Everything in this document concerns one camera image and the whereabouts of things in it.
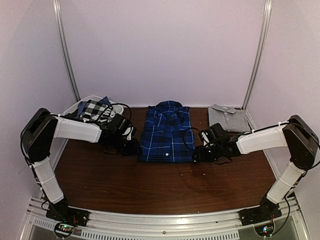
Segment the blue plaid long sleeve shirt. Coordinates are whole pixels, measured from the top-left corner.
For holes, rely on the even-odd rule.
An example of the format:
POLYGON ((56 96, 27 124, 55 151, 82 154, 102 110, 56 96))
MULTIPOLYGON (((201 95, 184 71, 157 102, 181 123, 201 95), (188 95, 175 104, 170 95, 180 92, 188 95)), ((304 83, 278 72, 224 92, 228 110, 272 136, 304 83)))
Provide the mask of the blue plaid long sleeve shirt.
POLYGON ((173 100, 149 106, 141 132, 139 161, 193 163, 195 135, 189 107, 173 100))

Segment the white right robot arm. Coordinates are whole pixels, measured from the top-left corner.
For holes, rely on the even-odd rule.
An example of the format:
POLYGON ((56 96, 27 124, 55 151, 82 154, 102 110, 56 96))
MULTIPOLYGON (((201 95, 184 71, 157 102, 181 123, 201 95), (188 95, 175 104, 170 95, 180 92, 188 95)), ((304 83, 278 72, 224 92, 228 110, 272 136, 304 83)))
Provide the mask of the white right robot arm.
POLYGON ((229 133, 219 123, 199 133, 203 144, 193 151, 196 162, 217 162, 220 158, 231 160, 252 152, 273 148, 288 148, 290 159, 287 167, 275 181, 256 210, 259 220, 268 220, 275 212, 276 205, 299 183, 315 162, 320 141, 299 115, 248 132, 229 133))

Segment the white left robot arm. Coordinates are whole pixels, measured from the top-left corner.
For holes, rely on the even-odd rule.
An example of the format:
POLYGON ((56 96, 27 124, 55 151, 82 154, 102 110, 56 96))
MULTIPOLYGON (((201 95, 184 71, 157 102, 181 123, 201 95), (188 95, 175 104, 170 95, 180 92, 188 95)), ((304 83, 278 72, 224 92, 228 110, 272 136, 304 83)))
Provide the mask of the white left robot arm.
POLYGON ((40 108, 33 115, 20 134, 20 150, 36 183, 48 202, 54 205, 51 211, 55 217, 67 222, 72 218, 72 211, 64 205, 65 195, 50 163, 53 139, 98 143, 115 149, 122 156, 138 156, 141 148, 134 138, 135 132, 131 120, 118 113, 111 121, 72 119, 53 114, 46 108, 40 108))

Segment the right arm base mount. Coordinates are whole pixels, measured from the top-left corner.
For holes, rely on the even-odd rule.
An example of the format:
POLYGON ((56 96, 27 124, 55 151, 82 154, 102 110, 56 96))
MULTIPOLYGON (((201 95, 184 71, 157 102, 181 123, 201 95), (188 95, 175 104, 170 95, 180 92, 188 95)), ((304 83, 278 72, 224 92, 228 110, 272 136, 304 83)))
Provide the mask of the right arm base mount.
POLYGON ((238 212, 241 224, 255 225, 254 230, 259 237, 270 237, 275 231, 275 218, 282 216, 279 207, 278 203, 271 202, 265 195, 258 206, 238 212))

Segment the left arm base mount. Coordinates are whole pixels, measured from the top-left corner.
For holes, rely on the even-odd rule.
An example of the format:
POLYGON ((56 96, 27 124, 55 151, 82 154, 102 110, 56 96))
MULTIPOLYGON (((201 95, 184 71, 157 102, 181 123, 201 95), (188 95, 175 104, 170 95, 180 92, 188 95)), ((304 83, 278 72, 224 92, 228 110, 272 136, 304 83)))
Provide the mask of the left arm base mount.
POLYGON ((58 203, 47 202, 46 217, 57 221, 53 232, 58 238, 64 240, 74 233, 76 227, 87 226, 89 211, 70 207, 66 198, 58 203))

